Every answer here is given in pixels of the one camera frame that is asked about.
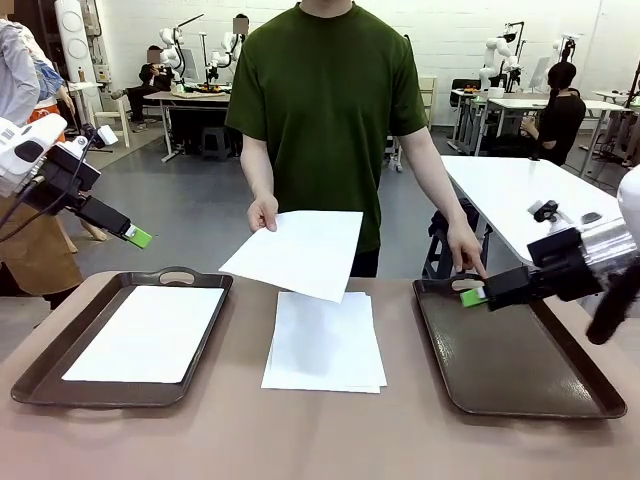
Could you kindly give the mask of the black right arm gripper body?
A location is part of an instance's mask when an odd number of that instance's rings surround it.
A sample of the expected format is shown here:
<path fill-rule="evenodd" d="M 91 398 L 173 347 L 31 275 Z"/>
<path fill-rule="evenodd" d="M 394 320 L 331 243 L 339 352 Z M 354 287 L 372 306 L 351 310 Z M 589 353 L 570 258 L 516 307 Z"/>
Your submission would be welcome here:
<path fill-rule="evenodd" d="M 535 271 L 530 285 L 536 298 L 557 296 L 569 302 L 601 291 L 583 256 L 583 242 L 575 227 L 530 243 L 527 248 Z"/>

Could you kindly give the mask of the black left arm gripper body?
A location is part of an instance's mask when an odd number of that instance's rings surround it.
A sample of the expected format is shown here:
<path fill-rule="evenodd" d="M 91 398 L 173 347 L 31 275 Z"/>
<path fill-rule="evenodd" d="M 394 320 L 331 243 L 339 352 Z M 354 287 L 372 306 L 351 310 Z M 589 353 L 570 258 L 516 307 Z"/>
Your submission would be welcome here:
<path fill-rule="evenodd" d="M 37 175 L 44 180 L 27 195 L 25 203 L 37 211 L 57 214 L 62 209 L 77 212 L 101 172 L 62 144 L 53 146 Z"/>

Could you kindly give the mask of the person's left hand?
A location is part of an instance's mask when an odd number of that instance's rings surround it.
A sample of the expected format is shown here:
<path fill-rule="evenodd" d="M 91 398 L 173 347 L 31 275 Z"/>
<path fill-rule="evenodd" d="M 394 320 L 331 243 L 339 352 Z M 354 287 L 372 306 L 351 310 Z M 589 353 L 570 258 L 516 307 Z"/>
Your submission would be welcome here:
<path fill-rule="evenodd" d="M 481 260 L 482 247 L 465 218 L 449 223 L 447 241 L 457 273 L 474 270 L 481 278 L 487 277 Z"/>

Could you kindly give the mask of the person's right hand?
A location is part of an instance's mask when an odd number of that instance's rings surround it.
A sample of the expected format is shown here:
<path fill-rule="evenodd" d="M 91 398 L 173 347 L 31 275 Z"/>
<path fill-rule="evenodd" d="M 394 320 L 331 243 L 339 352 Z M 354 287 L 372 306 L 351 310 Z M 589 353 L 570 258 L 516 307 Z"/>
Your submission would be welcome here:
<path fill-rule="evenodd" d="M 277 230 L 276 217 L 278 208 L 278 202 L 272 194 L 258 195 L 247 211 L 251 232 L 255 233 L 260 229 L 275 232 Z"/>

